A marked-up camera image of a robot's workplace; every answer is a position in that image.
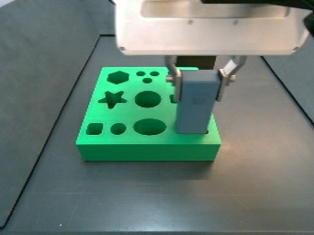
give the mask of green shape sorter block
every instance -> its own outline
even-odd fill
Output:
[[[102,68],[76,140],[85,161],[212,161],[220,138],[175,132],[173,88],[163,67]]]

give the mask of rectangular hole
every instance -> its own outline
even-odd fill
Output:
[[[102,124],[101,123],[89,123],[86,126],[85,134],[96,136],[102,131]]]

